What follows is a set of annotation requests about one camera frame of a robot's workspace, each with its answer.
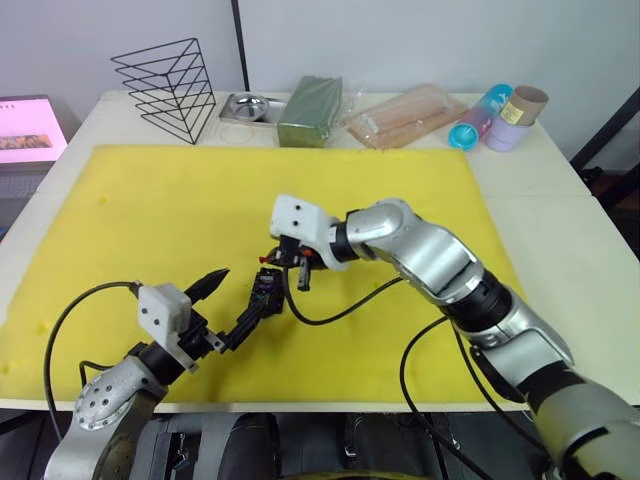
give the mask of black wire rack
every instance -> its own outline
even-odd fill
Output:
[[[142,118],[195,145],[216,105],[197,38],[112,57]]]

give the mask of green box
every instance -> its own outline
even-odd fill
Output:
[[[278,122],[280,146],[324,147],[341,102],[341,78],[302,77]]]

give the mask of yellow foam mat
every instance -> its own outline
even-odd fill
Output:
[[[98,147],[35,254],[0,329],[0,398],[42,399],[42,359],[55,319],[98,283],[172,282],[186,288],[221,267],[231,273],[197,310],[229,331],[247,305],[269,238],[275,197],[289,193],[333,215],[386,197],[405,199],[445,225],[505,283],[520,291],[463,154],[454,150]],[[382,262],[312,275],[295,292],[312,318],[334,314],[395,276]],[[389,289],[341,321],[298,323],[288,309],[258,325],[236,351],[210,354],[171,388],[169,402],[401,402],[398,365],[411,337],[439,312],[409,285]],[[126,289],[81,303],[55,345],[56,398],[80,388],[78,362],[118,362],[149,336]],[[481,396],[449,325],[415,347],[407,366],[417,402]]]

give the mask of gray wall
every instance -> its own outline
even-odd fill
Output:
[[[214,90],[242,89],[229,0],[0,0],[0,96],[48,94],[70,138],[122,88],[110,57],[187,37]]]
[[[344,76],[369,91],[531,84],[571,158],[640,83],[638,0],[241,0],[251,88]]]

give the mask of white table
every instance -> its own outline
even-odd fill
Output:
[[[285,94],[266,94],[286,99]],[[217,118],[226,94],[205,126],[199,145],[277,146],[275,131],[222,123]],[[364,95],[356,109],[389,98]],[[477,95],[459,95],[473,103]],[[180,145],[182,142],[142,120],[125,92],[105,93],[67,150],[40,185],[0,243],[0,324],[31,257],[99,144]],[[444,127],[411,148],[448,148]],[[347,132],[334,147],[363,148]],[[578,370],[640,404],[640,267],[589,190],[542,126],[532,127],[511,153],[480,145],[467,154],[494,223],[532,306],[570,345]],[[44,402],[2,400],[0,407],[43,408]],[[60,405],[70,408],[71,405]],[[485,410],[485,404],[428,404],[428,411]],[[345,411],[404,410],[396,404],[170,405],[159,411],[195,410]]]

